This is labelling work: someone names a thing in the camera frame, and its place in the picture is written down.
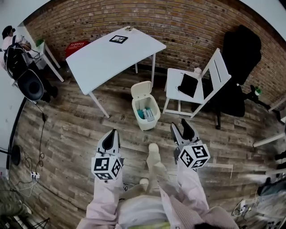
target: office chair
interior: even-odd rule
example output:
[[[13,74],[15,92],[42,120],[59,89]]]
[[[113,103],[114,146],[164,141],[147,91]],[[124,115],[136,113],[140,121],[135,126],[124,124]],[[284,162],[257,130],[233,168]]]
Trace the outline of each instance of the office chair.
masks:
[[[226,32],[223,41],[223,60],[231,79],[217,92],[212,102],[216,108],[218,125],[221,128],[220,112],[243,117],[244,100],[248,96],[241,86],[253,68],[261,60],[261,41],[250,29],[240,25],[236,32]]]

